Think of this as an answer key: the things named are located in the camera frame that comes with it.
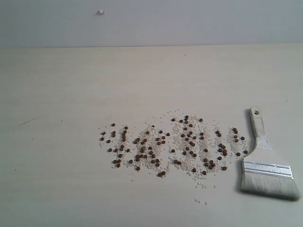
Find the wide white-bristle paint brush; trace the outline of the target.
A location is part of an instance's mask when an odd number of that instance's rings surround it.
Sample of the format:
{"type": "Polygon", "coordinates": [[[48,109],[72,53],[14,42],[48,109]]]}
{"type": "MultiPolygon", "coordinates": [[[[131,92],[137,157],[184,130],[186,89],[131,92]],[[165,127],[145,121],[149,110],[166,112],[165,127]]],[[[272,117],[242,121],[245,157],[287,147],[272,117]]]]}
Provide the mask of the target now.
{"type": "Polygon", "coordinates": [[[241,190],[291,201],[299,200],[301,195],[291,166],[272,150],[266,138],[259,107],[250,108],[250,120],[255,136],[255,146],[242,161],[241,190]]]}

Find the scattered brown pellets and rice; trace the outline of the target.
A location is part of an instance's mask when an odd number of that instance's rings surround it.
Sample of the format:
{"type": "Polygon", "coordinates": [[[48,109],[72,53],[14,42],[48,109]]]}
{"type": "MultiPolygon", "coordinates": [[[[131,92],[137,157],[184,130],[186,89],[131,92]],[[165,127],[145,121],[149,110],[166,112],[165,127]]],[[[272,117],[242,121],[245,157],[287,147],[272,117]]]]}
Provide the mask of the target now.
{"type": "Polygon", "coordinates": [[[141,130],[113,122],[101,129],[98,144],[113,157],[112,169],[160,179],[186,175],[200,189],[217,188],[249,154],[246,138],[236,127],[223,131],[217,122],[177,112],[146,122],[141,130]]]}

